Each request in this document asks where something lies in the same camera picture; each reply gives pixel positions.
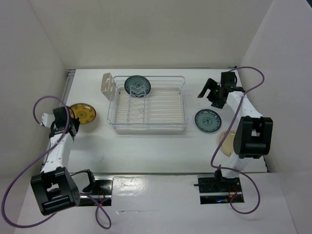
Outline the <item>yellow patterned plate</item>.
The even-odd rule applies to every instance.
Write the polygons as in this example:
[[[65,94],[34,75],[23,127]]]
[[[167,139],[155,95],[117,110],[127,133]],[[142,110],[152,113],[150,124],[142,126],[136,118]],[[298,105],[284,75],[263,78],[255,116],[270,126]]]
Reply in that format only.
[[[78,118],[80,124],[88,124],[95,120],[97,113],[94,107],[86,103],[76,103],[69,107],[70,116]]]

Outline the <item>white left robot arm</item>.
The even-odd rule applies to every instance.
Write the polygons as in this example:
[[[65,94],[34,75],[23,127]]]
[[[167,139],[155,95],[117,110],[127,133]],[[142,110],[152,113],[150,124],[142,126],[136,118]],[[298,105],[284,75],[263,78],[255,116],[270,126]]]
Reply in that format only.
[[[50,128],[50,152],[40,173],[31,178],[31,187],[42,215],[52,215],[80,203],[79,189],[66,168],[80,121],[66,106],[43,114],[41,123]]]

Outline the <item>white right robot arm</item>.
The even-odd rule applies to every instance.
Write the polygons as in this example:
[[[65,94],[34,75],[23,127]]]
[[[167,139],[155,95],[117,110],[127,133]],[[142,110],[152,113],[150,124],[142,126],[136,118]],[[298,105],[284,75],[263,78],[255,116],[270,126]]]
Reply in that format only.
[[[198,95],[202,98],[207,94],[212,106],[218,109],[229,105],[234,111],[232,121],[239,121],[233,141],[234,152],[225,163],[216,166],[214,173],[214,188],[220,192],[229,188],[247,165],[270,151],[273,120],[254,108],[247,97],[250,91],[237,85],[237,76],[230,70],[221,73],[220,82],[209,78]]]

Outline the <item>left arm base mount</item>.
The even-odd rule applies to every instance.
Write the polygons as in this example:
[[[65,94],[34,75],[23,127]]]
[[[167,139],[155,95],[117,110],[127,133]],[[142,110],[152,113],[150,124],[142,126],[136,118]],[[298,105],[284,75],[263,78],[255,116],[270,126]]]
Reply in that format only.
[[[112,205],[113,177],[95,175],[89,169],[70,173],[70,175],[74,178],[77,176],[85,176],[88,179],[87,184],[83,186],[82,190],[79,190],[79,206],[96,206],[96,204],[88,196],[86,196],[86,194],[94,198],[101,206]]]

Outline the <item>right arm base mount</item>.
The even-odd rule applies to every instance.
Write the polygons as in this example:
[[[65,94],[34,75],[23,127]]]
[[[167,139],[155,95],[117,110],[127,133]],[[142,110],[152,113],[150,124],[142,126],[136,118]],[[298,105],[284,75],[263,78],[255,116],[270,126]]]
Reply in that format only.
[[[199,175],[194,187],[198,188],[200,204],[244,203],[240,179],[223,178],[215,172],[214,175]]]

